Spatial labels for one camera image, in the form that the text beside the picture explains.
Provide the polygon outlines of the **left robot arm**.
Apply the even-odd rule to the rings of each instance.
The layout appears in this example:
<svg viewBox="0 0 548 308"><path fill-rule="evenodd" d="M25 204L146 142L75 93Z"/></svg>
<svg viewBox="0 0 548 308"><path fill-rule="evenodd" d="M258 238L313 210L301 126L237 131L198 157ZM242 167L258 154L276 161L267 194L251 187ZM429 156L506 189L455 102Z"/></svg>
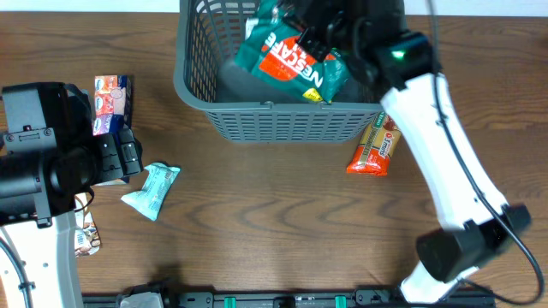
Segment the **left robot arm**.
<svg viewBox="0 0 548 308"><path fill-rule="evenodd" d="M2 89L1 283L12 307L82 307L76 195L137 175L142 146L129 128L92 133L89 97L73 84Z"/></svg>

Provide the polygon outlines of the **grey plastic basket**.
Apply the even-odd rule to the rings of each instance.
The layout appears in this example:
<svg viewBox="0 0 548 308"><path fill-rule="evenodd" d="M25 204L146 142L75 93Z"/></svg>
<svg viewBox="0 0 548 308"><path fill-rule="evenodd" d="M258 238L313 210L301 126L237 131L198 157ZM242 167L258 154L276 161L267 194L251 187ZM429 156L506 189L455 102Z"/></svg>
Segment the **grey plastic basket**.
<svg viewBox="0 0 548 308"><path fill-rule="evenodd" d="M174 86L234 142L345 142L369 124L380 104L370 87L349 80L331 104L307 103L237 67L244 26L259 0L181 0Z"/></svg>

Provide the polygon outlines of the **orange spaghetti packet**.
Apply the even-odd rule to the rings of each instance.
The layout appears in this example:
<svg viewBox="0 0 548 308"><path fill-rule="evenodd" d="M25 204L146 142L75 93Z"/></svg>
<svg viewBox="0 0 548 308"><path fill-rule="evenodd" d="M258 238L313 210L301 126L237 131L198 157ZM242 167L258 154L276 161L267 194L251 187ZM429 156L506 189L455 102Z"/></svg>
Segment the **orange spaghetti packet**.
<svg viewBox="0 0 548 308"><path fill-rule="evenodd" d="M366 126L351 163L348 174L386 176L393 152L402 132L385 112L378 113Z"/></svg>

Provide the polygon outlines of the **green Nescafe coffee bag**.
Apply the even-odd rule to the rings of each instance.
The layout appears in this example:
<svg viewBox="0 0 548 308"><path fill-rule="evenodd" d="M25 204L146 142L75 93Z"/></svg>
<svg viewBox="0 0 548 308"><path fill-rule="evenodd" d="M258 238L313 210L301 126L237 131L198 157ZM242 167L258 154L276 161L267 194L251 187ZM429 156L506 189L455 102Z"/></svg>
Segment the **green Nescafe coffee bag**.
<svg viewBox="0 0 548 308"><path fill-rule="evenodd" d="M283 21L288 6L264 0L246 20L245 40L235 56L235 64L256 80L315 104L330 103L350 78L340 53L332 51L320 62L297 43L301 31Z"/></svg>

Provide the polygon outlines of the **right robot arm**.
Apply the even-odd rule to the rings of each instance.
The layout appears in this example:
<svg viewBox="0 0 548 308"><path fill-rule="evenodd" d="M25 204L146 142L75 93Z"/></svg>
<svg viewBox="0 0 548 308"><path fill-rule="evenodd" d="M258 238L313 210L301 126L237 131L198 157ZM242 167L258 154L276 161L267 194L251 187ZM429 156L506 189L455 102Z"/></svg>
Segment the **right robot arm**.
<svg viewBox="0 0 548 308"><path fill-rule="evenodd" d="M408 29L398 1L290 1L285 21L323 61L339 51L402 132L435 205L439 229L416 241L419 263L399 287L406 306L441 305L470 275L521 244L531 222L484 171L451 102L438 39Z"/></svg>

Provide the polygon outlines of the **Kleenex tissue multipack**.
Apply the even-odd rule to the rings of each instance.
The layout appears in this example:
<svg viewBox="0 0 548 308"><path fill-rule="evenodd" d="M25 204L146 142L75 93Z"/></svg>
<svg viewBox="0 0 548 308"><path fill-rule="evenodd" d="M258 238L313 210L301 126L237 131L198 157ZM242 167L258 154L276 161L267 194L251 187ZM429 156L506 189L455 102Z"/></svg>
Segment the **Kleenex tissue multipack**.
<svg viewBox="0 0 548 308"><path fill-rule="evenodd" d="M94 79L94 135L115 133L132 124L132 82L128 75L99 75Z"/></svg>

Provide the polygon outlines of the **light teal snack packet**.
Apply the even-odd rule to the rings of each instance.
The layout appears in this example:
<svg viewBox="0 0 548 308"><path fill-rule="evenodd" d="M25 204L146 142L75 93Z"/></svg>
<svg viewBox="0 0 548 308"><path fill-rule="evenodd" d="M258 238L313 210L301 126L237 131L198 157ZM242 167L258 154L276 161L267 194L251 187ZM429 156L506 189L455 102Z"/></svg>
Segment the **light teal snack packet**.
<svg viewBox="0 0 548 308"><path fill-rule="evenodd" d="M151 163L145 170L148 176L143 187L139 191L123 195L121 201L149 220L156 221L166 195L181 169L164 163Z"/></svg>

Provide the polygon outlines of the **beige granola snack pouch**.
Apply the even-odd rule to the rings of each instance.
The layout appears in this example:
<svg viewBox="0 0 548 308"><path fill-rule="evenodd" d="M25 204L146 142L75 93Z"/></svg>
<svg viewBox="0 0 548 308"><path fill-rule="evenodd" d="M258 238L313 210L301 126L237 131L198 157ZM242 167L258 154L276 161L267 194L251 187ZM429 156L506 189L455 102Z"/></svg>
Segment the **beige granola snack pouch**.
<svg viewBox="0 0 548 308"><path fill-rule="evenodd" d="M74 252L76 257L93 255L101 247L97 226L91 211L86 207L90 200L86 193L79 193L75 196L76 230L74 233Z"/></svg>

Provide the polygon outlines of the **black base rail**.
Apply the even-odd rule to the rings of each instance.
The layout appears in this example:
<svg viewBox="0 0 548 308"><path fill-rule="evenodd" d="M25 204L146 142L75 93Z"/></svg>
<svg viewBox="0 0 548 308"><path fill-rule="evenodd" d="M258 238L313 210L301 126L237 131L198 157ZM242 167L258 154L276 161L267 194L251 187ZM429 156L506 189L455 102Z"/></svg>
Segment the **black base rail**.
<svg viewBox="0 0 548 308"><path fill-rule="evenodd" d="M122 307L137 292L118 295L83 295L84 307ZM320 293L211 293L160 295L163 307L179 308L282 308L282 307L409 307L396 290L362 288L352 292ZM431 307L497 307L495 299L471 289L461 289Z"/></svg>

